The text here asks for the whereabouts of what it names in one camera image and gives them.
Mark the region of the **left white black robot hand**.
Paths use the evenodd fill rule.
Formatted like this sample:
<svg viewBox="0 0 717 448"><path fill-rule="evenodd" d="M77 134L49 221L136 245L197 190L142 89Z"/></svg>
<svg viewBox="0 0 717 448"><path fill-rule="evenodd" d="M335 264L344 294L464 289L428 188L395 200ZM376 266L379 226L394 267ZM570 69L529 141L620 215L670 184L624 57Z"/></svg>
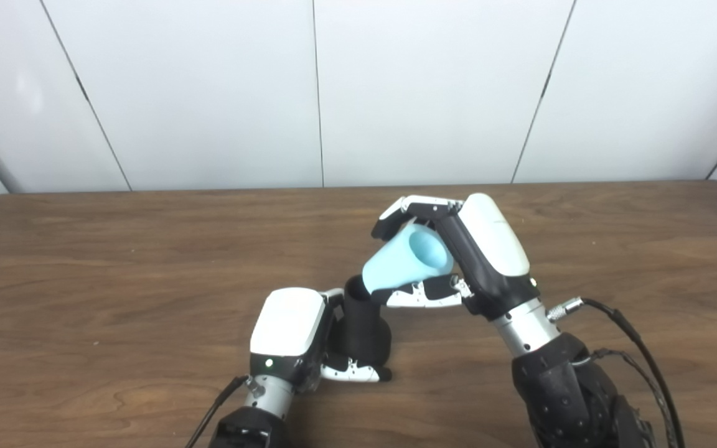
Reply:
<svg viewBox="0 0 717 448"><path fill-rule="evenodd" d="M342 289L285 287L268 295L250 339L250 375L275 378L295 394L319 381L384 383L391 330L378 304Z"/></svg>

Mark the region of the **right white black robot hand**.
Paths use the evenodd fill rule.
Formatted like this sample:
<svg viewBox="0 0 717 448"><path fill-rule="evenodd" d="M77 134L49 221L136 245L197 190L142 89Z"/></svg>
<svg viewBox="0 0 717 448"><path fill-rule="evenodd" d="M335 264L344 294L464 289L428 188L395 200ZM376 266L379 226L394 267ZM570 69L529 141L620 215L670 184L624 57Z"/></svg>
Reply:
<svg viewBox="0 0 717 448"><path fill-rule="evenodd" d="M520 240L488 195L401 197L371 236L384 245L364 264L362 284L384 306L463 304L494 320L540 296Z"/></svg>

